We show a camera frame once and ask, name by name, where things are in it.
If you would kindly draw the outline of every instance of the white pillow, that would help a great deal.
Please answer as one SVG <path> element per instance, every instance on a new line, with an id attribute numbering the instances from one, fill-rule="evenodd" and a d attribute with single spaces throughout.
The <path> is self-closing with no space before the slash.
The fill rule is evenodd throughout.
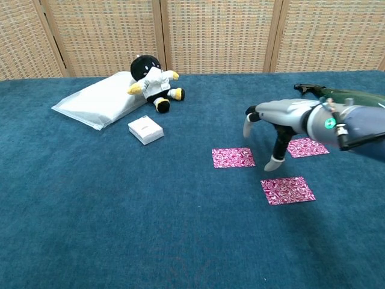
<path id="1" fill-rule="evenodd" d="M 53 110 L 101 130 L 146 103 L 143 94 L 129 95 L 135 83 L 121 71 L 62 99 Z"/>

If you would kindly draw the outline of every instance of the stuffed toy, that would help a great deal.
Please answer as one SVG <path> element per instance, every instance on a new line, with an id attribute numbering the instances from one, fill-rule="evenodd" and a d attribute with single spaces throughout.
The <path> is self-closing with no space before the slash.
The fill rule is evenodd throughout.
<path id="1" fill-rule="evenodd" d="M 171 89 L 170 80 L 178 80 L 175 71 L 163 71 L 160 62 L 151 55 L 137 55 L 131 63 L 131 75 L 136 80 L 128 89 L 130 95 L 142 93 L 147 102 L 153 103 L 157 112 L 166 113 L 170 109 L 169 98 L 177 101 L 185 99 L 182 88 Z"/>

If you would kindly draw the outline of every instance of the wicker screen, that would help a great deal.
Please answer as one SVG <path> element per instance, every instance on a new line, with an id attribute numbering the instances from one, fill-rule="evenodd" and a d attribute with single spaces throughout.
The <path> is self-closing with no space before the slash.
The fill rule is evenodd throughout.
<path id="1" fill-rule="evenodd" d="M 152 0 L 42 0 L 73 76 L 109 76 L 129 70 L 138 54 L 161 61 Z"/>
<path id="2" fill-rule="evenodd" d="M 0 79 L 63 76 L 31 0 L 0 1 Z"/>
<path id="3" fill-rule="evenodd" d="M 273 9 L 274 0 L 162 1 L 168 68 L 196 74 L 262 72 Z"/>
<path id="4" fill-rule="evenodd" d="M 377 69 L 385 55 L 385 0 L 293 0 L 276 72 Z"/>

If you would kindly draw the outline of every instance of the white box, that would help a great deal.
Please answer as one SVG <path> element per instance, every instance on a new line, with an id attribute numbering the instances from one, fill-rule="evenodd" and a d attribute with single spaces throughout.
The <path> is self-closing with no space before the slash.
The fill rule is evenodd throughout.
<path id="1" fill-rule="evenodd" d="M 143 116 L 129 123 L 128 128 L 144 145 L 164 136 L 162 127 L 148 116 Z"/>

